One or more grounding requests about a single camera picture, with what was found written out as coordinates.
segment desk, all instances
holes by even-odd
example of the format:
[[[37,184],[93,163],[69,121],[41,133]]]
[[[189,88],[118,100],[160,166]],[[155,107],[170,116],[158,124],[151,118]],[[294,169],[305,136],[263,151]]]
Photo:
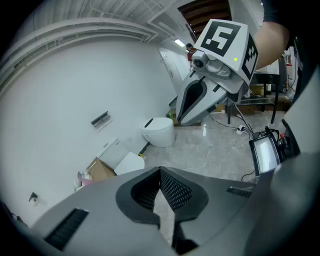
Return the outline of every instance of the desk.
[[[250,98],[243,98],[237,106],[261,106],[261,110],[265,111],[265,106],[273,106],[273,113],[271,117],[271,124],[274,123],[275,115],[278,106],[278,97],[279,97],[279,85],[280,85],[280,75],[274,73],[260,73],[254,72],[250,85],[253,84],[263,84],[263,97],[253,96]],[[275,98],[274,103],[268,99],[267,96],[267,84],[275,85]],[[230,124],[231,112],[229,111],[232,108],[232,104],[228,101],[226,105],[226,112],[228,114],[228,124]]]

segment pink object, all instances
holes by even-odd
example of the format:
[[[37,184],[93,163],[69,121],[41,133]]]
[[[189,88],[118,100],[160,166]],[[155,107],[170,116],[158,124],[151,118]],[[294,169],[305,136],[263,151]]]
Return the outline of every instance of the pink object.
[[[80,172],[78,172],[78,179],[79,179],[80,181],[82,181],[82,185],[83,185],[83,186],[87,186],[87,185],[93,183],[93,181],[90,180],[90,179],[82,178]]]

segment floor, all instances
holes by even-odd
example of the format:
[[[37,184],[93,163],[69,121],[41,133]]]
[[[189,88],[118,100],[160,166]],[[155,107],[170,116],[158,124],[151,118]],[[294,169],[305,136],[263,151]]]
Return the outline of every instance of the floor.
[[[265,126],[285,132],[281,119],[284,112],[277,111],[274,123],[270,124],[272,111],[256,111],[244,116],[254,132],[264,131]],[[211,114],[216,121],[227,125],[227,115]],[[232,116],[229,126],[244,125]],[[175,127],[176,141],[170,147],[148,146],[144,152],[145,166],[167,166],[184,171],[220,179],[241,181],[243,175],[254,170],[249,146],[249,135],[238,135],[236,130],[213,121],[209,116],[202,119],[201,126]],[[254,181],[255,175],[243,180]],[[169,244],[172,243],[175,214],[164,195],[159,191],[155,199],[154,213],[160,217],[160,233]]]

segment white power adapter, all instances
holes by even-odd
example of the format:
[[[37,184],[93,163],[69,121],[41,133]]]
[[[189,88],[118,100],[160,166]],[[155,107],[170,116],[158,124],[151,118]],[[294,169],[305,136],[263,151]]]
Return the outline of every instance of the white power adapter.
[[[236,130],[236,133],[239,134],[239,135],[243,134],[244,133],[243,127],[245,127],[245,126],[244,125],[239,125],[239,128],[238,128],[238,130]]]

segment toilet lid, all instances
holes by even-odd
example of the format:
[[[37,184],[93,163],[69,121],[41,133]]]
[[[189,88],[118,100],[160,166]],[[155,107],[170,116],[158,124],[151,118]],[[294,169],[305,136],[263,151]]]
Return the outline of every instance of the toilet lid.
[[[166,117],[155,117],[150,118],[145,121],[141,127],[145,131],[158,131],[166,130],[168,127],[173,125],[173,121],[170,118]]]
[[[119,163],[119,165],[114,169],[114,172],[117,175],[121,175],[143,168],[145,168],[145,160],[142,157],[129,152],[126,157]]]

